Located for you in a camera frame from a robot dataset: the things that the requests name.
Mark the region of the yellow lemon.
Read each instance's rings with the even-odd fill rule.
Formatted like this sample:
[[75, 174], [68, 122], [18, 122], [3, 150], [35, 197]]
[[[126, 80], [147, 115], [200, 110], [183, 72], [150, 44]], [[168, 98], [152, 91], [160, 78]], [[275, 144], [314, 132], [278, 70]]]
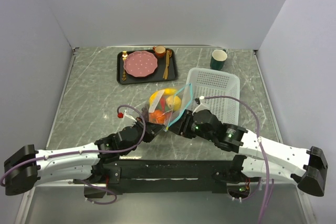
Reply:
[[182, 100], [175, 95], [171, 95], [166, 98], [166, 105], [170, 110], [177, 111], [181, 108]]

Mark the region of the red chili pepper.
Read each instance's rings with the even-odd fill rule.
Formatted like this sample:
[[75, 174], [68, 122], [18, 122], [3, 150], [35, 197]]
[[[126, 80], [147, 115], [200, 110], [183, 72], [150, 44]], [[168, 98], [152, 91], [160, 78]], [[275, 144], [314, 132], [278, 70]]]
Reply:
[[169, 107], [166, 105], [166, 98], [161, 97], [159, 101], [159, 109], [163, 112], [166, 112], [169, 110]]

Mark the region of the red grape bunch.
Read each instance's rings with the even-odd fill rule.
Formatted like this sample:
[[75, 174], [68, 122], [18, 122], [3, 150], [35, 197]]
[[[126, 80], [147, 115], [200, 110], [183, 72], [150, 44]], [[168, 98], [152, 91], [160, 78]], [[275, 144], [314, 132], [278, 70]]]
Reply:
[[144, 119], [148, 121], [149, 120], [149, 108], [143, 107], [141, 111], [142, 111], [142, 116], [144, 117]]

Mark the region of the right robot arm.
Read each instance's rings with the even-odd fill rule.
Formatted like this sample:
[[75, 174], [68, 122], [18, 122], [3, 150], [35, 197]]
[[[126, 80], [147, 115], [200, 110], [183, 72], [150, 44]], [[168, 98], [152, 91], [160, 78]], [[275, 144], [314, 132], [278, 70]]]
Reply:
[[282, 144], [243, 127], [222, 123], [209, 110], [186, 110], [167, 130], [185, 138], [201, 137], [217, 148], [236, 153], [230, 170], [233, 181], [245, 177], [283, 180], [306, 194], [322, 197], [328, 163], [322, 149], [309, 149]]

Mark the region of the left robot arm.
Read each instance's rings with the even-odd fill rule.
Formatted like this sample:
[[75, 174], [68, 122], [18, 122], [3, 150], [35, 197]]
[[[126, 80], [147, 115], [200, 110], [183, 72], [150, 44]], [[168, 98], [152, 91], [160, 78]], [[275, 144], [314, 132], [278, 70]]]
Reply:
[[51, 151], [25, 145], [4, 162], [1, 186], [7, 196], [14, 196], [34, 186], [64, 179], [98, 183], [104, 177], [103, 164], [128, 155], [142, 142], [151, 142], [164, 128], [163, 124], [137, 118], [132, 126], [79, 147]]

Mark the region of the yellow banana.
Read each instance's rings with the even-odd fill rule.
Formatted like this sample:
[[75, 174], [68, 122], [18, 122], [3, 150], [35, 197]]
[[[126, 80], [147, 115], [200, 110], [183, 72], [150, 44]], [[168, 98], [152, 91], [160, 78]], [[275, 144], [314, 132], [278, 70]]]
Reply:
[[155, 98], [159, 95], [159, 97], [164, 97], [164, 96], [170, 96], [170, 95], [174, 95], [177, 93], [177, 89], [175, 88], [165, 88], [165, 89], [161, 89], [159, 91], [155, 91], [149, 98], [149, 104], [152, 105]]

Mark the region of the clear zip top bag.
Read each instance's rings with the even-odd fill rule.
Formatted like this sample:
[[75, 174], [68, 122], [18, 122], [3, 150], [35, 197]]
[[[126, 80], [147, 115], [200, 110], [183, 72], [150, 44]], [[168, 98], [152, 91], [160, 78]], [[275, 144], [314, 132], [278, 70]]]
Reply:
[[142, 108], [142, 115], [147, 122], [162, 125], [168, 131], [182, 117], [192, 98], [192, 84], [155, 91]]

